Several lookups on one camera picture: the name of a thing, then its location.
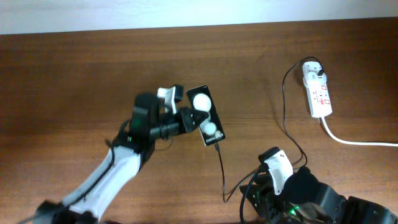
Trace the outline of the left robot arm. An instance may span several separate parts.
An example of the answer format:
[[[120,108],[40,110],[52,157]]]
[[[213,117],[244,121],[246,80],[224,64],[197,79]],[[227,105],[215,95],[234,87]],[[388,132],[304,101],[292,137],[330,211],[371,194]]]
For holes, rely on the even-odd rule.
[[[44,201],[32,222],[99,223],[118,192],[149,160],[156,140],[192,132],[207,118],[207,112],[194,108],[172,111],[152,93],[137,95],[132,117],[107,143],[109,151],[104,161],[61,202]]]

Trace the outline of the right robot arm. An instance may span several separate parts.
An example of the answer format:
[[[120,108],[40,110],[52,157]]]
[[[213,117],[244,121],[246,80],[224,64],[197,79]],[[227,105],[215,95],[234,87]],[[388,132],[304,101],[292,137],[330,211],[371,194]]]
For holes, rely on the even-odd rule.
[[[270,174],[261,174],[239,189],[263,223],[397,224],[386,207],[338,194],[307,167],[276,185]]]

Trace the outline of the black smartphone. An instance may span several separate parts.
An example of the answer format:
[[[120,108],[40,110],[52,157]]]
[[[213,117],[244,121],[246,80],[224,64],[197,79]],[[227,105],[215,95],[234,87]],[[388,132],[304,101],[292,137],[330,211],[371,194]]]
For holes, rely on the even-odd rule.
[[[199,128],[204,145],[210,146],[224,140],[226,135],[208,86],[187,90],[187,96],[192,108],[203,115]]]

